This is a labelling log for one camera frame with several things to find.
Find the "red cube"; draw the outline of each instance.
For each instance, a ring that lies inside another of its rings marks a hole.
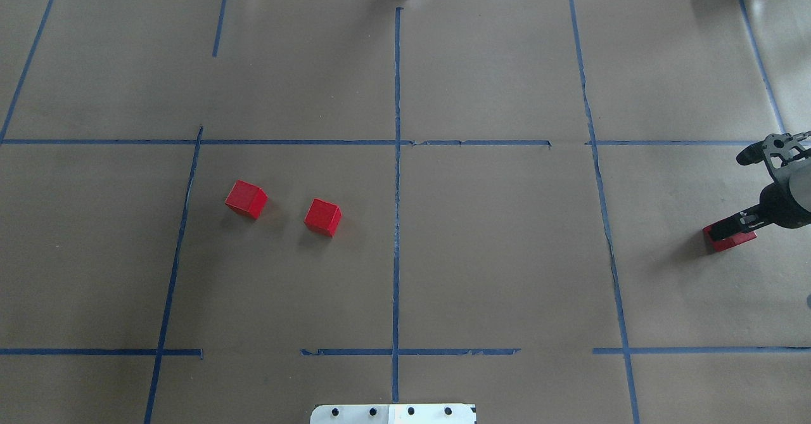
[[[250,216],[252,219],[259,218],[259,214],[262,213],[266,202],[267,194],[262,191],[262,188],[240,179],[231,188],[231,192],[226,198],[226,205],[231,207],[231,210]]]
[[[340,207],[321,199],[313,199],[310,211],[307,212],[307,218],[304,219],[304,224],[313,233],[332,237],[338,228],[339,221],[341,221]]]
[[[748,242],[750,240],[754,240],[758,238],[758,234],[752,233],[738,233],[734,234],[734,236],[727,237],[726,239],[721,239],[715,241],[710,237],[710,230],[712,229],[712,224],[704,228],[704,237],[710,241],[713,250],[716,252],[729,250],[733,246],[738,246],[744,242]]]

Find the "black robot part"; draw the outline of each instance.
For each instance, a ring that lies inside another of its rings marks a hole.
[[[710,239],[719,241],[770,224],[788,229],[811,224],[811,150],[800,144],[809,136],[811,131],[770,134],[738,153],[741,166],[765,162],[774,183],[763,188],[758,205],[713,224]]]

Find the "vertical blue line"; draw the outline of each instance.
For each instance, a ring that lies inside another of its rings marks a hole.
[[[763,66],[763,60],[760,55],[760,48],[758,47],[758,41],[755,40],[755,34],[752,31],[752,23],[750,22],[750,14],[746,10],[746,1],[745,0],[738,0],[739,5],[741,5],[741,14],[744,16],[744,23],[746,25],[746,32],[750,35],[750,43],[752,44],[752,50],[755,53],[755,59],[758,61],[758,69],[761,72],[761,78],[763,79],[763,83],[765,84],[765,92],[769,95],[769,103],[771,103],[771,108],[774,110],[774,118],[777,119],[777,124],[780,127],[780,132],[785,134],[786,133],[786,126],[782,122],[782,115],[780,115],[780,109],[777,106],[777,101],[774,100],[774,92],[771,90],[771,83],[769,81],[769,76],[765,73],[765,67]]]
[[[394,286],[392,297],[392,403],[400,401],[400,11],[394,16]]]
[[[172,311],[172,298],[174,296],[174,285],[177,283],[177,269],[180,266],[180,247],[183,243],[183,236],[186,234],[186,220],[189,216],[189,199],[191,196],[191,185],[195,181],[197,172],[197,158],[200,157],[200,141],[203,140],[203,127],[197,132],[197,142],[195,143],[195,154],[191,159],[191,170],[189,170],[189,181],[186,184],[186,199],[183,202],[183,215],[180,218],[180,228],[177,231],[177,244],[174,246],[174,261],[172,262],[172,274],[169,279],[169,290],[166,292],[166,303],[163,308],[163,320],[160,323],[160,335],[157,340],[157,354],[155,355],[155,365],[153,367],[153,380],[150,384],[150,398],[147,400],[147,411],[144,415],[144,424],[150,424],[151,412],[155,405],[155,393],[157,392],[157,381],[160,377],[160,361],[164,355],[166,344],[166,331],[169,328],[169,315]]]
[[[226,1],[222,0],[220,4],[220,20],[217,22],[217,36],[214,37],[214,51],[211,52],[211,55],[216,58],[217,52],[220,51],[220,34],[222,32],[222,21],[226,17]]]
[[[614,254],[614,241],[611,239],[611,224],[608,222],[608,205],[603,189],[603,175],[600,173],[599,155],[597,154],[597,135],[594,132],[594,119],[591,116],[591,106],[588,95],[585,92],[585,68],[583,67],[583,51],[580,47],[580,31],[577,28],[577,12],[574,8],[574,0],[568,0],[568,6],[572,14],[572,28],[574,30],[574,45],[577,49],[577,65],[580,68],[580,85],[583,90],[583,105],[585,106],[585,116],[589,121],[589,136],[591,138],[591,156],[594,161],[594,175],[597,178],[597,193],[600,197],[600,211],[603,215],[603,230],[605,230],[606,242],[608,242],[608,253],[611,256],[611,275],[614,279],[614,302],[616,302],[617,321],[620,323],[620,338],[622,340],[622,354],[625,358],[625,377],[628,380],[628,393],[631,401],[631,413],[634,417],[634,424],[639,424],[639,407],[637,406],[637,387],[634,385],[634,369],[631,366],[631,351],[628,346],[628,330],[625,327],[625,311],[622,306],[622,293],[620,292],[620,277],[616,271],[616,259]]]
[[[20,74],[20,80],[17,81],[17,89],[14,90],[14,96],[11,98],[11,104],[8,107],[8,112],[6,112],[6,121],[3,122],[3,129],[0,129],[0,144],[2,144],[3,139],[6,138],[6,131],[8,131],[8,126],[11,123],[12,116],[14,115],[14,109],[15,107],[17,107],[17,100],[20,98],[20,92],[23,90],[23,83],[25,83],[26,75],[29,74],[31,62],[34,60],[34,53],[37,52],[37,45],[39,45],[40,43],[42,31],[46,28],[46,22],[48,22],[48,16],[50,15],[50,9],[52,5],[53,0],[48,0],[46,11],[43,12],[42,20],[40,20],[40,27],[37,29],[37,36],[34,37],[34,42],[31,44],[29,57],[26,58],[25,60],[23,72],[22,74]]]

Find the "white metal bracket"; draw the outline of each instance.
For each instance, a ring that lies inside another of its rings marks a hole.
[[[470,404],[385,404],[318,406],[310,424],[476,424]]]

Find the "red block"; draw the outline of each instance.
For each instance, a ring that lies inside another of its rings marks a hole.
[[[304,219],[304,224],[313,233],[332,237],[338,228],[339,221],[341,221],[340,207],[321,199],[313,199],[310,211],[307,212],[307,218]]]
[[[712,244],[713,250],[715,251],[729,250],[733,246],[738,246],[744,242],[758,238],[758,234],[756,233],[738,233],[734,234],[734,236],[727,237],[726,239],[715,241],[712,240],[712,237],[710,237],[710,228],[712,228],[712,224],[704,228],[704,237],[709,240],[710,244]]]
[[[259,218],[259,214],[262,213],[266,202],[267,194],[262,191],[262,188],[240,179],[231,188],[231,192],[226,198],[226,205],[231,207],[231,210],[250,216],[252,219]]]

